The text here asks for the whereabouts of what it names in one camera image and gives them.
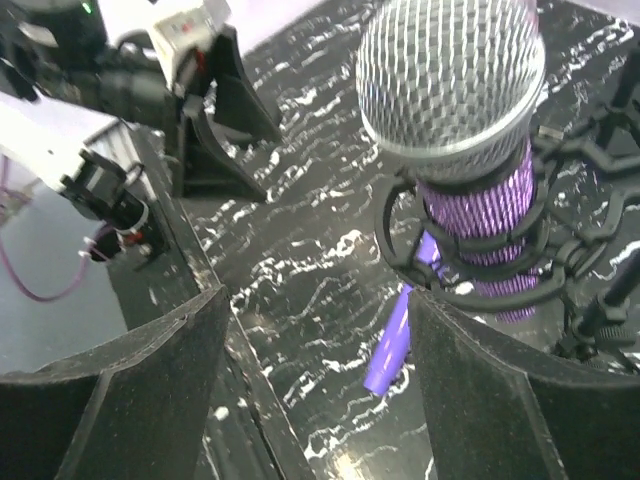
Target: silver mesh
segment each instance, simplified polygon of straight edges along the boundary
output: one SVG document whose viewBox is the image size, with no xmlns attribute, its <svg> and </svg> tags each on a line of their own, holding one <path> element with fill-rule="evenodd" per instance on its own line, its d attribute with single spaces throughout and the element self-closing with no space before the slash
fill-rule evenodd
<svg viewBox="0 0 640 480">
<path fill-rule="evenodd" d="M 502 163 L 526 135 L 544 80 L 524 0 L 393 0 L 356 63 L 362 119 L 426 181 L 459 183 Z"/>
</svg>

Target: cable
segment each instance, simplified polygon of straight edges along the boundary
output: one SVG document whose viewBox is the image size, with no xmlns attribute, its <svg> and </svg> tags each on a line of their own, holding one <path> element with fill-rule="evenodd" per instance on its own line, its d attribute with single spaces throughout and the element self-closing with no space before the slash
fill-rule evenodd
<svg viewBox="0 0 640 480">
<path fill-rule="evenodd" d="M 26 199 L 24 195 L 9 189 L 7 187 L 8 179 L 9 179 L 9 159 L 6 156 L 3 156 L 2 169 L 0 171 L 0 194 L 21 198 L 23 200 L 29 200 L 29 199 Z M 4 211 L 0 212 L 0 220 L 3 217 L 4 217 Z M 64 298 L 67 295 L 73 293 L 82 284 L 82 281 L 84 280 L 85 274 L 89 267 L 91 253 L 94 253 L 97 256 L 102 257 L 104 260 L 108 260 L 99 251 L 95 250 L 94 246 L 103 236 L 107 235 L 108 233 L 111 233 L 112 231 L 113 231 L 113 228 L 111 228 L 107 224 L 104 224 L 97 230 L 97 232 L 91 239 L 85 239 L 85 242 L 88 244 L 88 246 L 86 250 L 79 252 L 80 256 L 82 257 L 82 260 L 80 261 L 80 268 L 76 272 L 69 286 L 64 290 L 62 290 L 60 293 L 57 293 L 52 296 L 44 297 L 44 296 L 38 295 L 33 291 L 31 291 L 24 284 L 24 282 L 22 281 L 18 273 L 13 268 L 13 265 L 11 264 L 11 260 L 9 259 L 9 255 L 7 255 L 7 251 L 4 247 L 4 242 L 2 241 L 1 237 L 0 237 L 0 262 L 2 262 L 4 267 L 7 269 L 9 277 L 11 278 L 15 286 L 18 288 L 18 290 L 20 290 L 20 292 L 23 295 L 30 298 L 31 300 L 34 300 L 40 303 L 55 302 L 56 300 L 60 300 L 61 298 Z"/>
</svg>

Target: microphone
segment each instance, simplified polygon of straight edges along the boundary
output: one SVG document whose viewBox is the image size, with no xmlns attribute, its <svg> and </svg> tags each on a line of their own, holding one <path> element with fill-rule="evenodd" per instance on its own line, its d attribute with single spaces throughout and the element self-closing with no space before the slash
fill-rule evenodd
<svg viewBox="0 0 640 480">
<path fill-rule="evenodd" d="M 486 271 L 473 280 L 485 297 L 537 284 L 532 267 L 509 275 L 501 267 L 531 242 L 529 234 L 510 234 L 534 202 L 528 132 L 544 78 L 537 16 L 522 0 L 393 0 L 370 22 L 358 50 L 356 89 L 367 133 L 385 157 L 410 166 L 426 225 L 452 238 L 444 245 L 433 235 L 443 260 L 457 257 L 469 271 Z M 456 248 L 462 240 L 505 235 L 508 241 L 491 251 Z M 518 322 L 533 312 L 497 318 Z"/>
</svg>

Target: purple marker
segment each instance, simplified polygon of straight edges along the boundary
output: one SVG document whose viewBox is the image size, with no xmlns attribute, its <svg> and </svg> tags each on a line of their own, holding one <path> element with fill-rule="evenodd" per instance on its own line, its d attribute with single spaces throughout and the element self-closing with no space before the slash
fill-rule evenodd
<svg viewBox="0 0 640 480">
<path fill-rule="evenodd" d="M 440 254 L 435 240 L 427 232 L 422 236 L 422 243 L 417 257 L 425 263 L 431 264 L 438 260 Z M 369 373 L 364 381 L 364 387 L 375 395 L 384 395 L 391 382 L 404 365 L 409 352 L 409 293 L 412 287 L 405 285 L 393 307 L 387 327 L 382 339 L 369 364 Z"/>
</svg>

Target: black marble surface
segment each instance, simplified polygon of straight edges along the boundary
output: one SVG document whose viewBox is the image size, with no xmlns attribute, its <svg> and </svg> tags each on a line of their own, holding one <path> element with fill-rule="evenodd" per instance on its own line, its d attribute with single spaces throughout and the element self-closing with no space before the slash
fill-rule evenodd
<svg viewBox="0 0 640 480">
<path fill-rule="evenodd" d="M 633 31 L 571 4 L 539 3 L 548 75 L 538 120 L 567 129 L 609 97 Z M 383 162 L 363 131 L 352 68 L 363 26 L 380 4 L 331 0 L 247 58 L 256 87 L 275 95 L 284 113 L 280 147 L 238 156 L 268 189 L 269 204 L 185 202 L 320 479 L 436 478 L 413 365 L 383 398 L 362 387 L 400 288 L 380 259 L 372 213 L 373 193 L 396 165 Z M 574 218 L 602 218 L 609 186 L 590 170 L 571 166 L 558 185 L 556 203 Z M 416 227 L 406 206 L 398 235 Z M 640 247 L 637 213 L 627 216 L 579 292 L 584 299 Z M 530 343 L 555 340 L 558 322 L 540 312 L 510 333 Z"/>
</svg>

